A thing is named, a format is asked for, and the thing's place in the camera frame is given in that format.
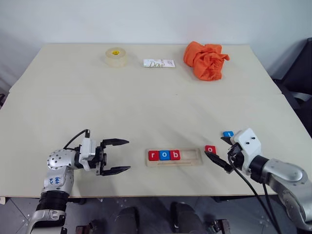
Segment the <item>black chair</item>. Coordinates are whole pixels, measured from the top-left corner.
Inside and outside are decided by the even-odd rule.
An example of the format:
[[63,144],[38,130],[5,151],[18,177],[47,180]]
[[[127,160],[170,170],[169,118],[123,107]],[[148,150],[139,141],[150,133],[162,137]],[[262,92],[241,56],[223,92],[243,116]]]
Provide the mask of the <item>black chair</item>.
[[2,100],[5,98],[4,94],[0,94],[0,106],[3,106]]
[[312,38],[282,79],[274,82],[312,137]]

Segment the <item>soap bar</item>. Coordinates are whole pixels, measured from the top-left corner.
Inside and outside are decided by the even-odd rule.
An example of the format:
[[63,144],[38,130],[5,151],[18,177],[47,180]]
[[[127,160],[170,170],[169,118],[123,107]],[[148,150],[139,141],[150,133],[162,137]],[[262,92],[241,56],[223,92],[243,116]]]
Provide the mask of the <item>soap bar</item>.
[[144,67],[176,67],[173,59],[144,59]]

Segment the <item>packing tape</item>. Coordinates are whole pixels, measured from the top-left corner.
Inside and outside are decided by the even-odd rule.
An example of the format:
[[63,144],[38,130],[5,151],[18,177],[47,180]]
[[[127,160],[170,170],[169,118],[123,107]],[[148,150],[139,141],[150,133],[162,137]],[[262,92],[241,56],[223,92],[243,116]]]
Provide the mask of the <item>packing tape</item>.
[[127,64],[126,51],[120,47],[113,47],[105,52],[105,63],[110,67],[123,67]]

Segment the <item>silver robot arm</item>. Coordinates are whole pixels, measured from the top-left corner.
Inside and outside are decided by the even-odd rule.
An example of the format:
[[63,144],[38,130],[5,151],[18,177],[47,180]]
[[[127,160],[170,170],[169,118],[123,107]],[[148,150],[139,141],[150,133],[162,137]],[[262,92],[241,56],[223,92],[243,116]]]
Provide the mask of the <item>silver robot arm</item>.
[[[231,145],[228,156],[233,161],[233,166],[254,181],[269,185],[285,205],[294,225],[311,231],[312,183],[307,173],[296,165],[263,157],[261,143],[250,128],[222,139]],[[205,154],[227,173],[233,171],[233,167],[219,156],[210,152]]]
[[[74,149],[67,146],[79,135],[85,133],[82,144]],[[44,179],[39,205],[32,215],[26,234],[66,234],[63,228],[66,218],[66,203],[74,184],[74,170],[94,171],[98,176],[119,174],[130,168],[113,167],[104,170],[106,166],[107,145],[122,145],[129,143],[122,139],[106,139],[100,146],[90,139],[90,130],[77,134],[63,149],[56,150],[47,158],[48,172]]]

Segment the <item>orange towel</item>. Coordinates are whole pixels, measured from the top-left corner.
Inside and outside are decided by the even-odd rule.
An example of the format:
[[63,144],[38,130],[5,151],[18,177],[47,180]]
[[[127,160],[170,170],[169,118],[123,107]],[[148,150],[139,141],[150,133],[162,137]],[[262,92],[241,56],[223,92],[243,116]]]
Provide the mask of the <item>orange towel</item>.
[[183,60],[194,68],[193,72],[199,79],[218,80],[222,78],[221,69],[224,60],[230,60],[228,55],[221,54],[221,50],[221,45],[201,45],[192,41],[185,49]]

